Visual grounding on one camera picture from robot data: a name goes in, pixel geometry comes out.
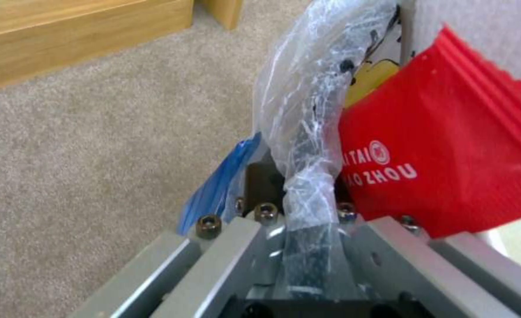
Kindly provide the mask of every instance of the metal plate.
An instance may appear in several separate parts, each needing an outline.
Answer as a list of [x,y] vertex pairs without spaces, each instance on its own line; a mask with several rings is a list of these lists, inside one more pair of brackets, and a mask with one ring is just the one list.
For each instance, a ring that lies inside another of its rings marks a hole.
[[384,299],[409,292],[436,317],[517,317],[390,217],[366,223],[344,242],[353,275]]
[[464,274],[521,315],[521,266],[470,233],[430,242],[430,246]]
[[235,218],[152,317],[217,317],[231,297],[251,289],[267,261],[265,244],[259,223]]
[[70,317],[148,316],[199,257],[198,244],[164,232]]

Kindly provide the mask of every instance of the nut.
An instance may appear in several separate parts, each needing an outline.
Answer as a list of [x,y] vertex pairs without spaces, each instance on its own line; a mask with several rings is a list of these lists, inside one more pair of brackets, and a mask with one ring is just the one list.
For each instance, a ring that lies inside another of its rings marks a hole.
[[214,239],[222,231],[222,220],[217,215],[202,216],[196,222],[196,235],[203,239]]
[[235,212],[237,212],[238,216],[242,216],[245,212],[245,199],[242,197],[235,199]]
[[400,225],[402,225],[406,230],[412,232],[414,235],[419,235],[422,227],[418,225],[415,219],[409,215],[403,215],[400,218]]
[[337,204],[337,216],[340,223],[354,222],[357,219],[357,211],[353,203],[340,202]]
[[255,207],[255,221],[271,226],[278,220],[278,208],[272,203],[261,203]]

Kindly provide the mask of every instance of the wooden furniture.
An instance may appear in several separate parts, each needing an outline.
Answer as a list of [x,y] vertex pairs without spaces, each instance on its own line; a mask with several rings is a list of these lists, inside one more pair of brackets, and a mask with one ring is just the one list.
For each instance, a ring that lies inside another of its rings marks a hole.
[[0,0],[0,86],[192,24],[193,0]]
[[236,28],[243,0],[200,0],[200,2],[227,30]]

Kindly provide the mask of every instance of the red bag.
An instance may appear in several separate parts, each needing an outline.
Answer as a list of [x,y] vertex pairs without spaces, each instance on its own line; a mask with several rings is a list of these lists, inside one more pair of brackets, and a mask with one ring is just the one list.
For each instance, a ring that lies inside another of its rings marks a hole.
[[521,218],[521,82],[447,28],[339,131],[365,219],[411,215],[440,237]]

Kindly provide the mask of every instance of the plastic wrap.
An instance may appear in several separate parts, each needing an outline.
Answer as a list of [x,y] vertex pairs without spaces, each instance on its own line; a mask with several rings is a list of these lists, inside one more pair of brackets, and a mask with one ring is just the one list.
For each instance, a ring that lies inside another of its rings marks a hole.
[[355,296],[336,230],[337,126],[352,72],[395,14],[395,0],[315,0],[276,44],[255,85],[254,131],[286,179],[283,265],[293,297]]

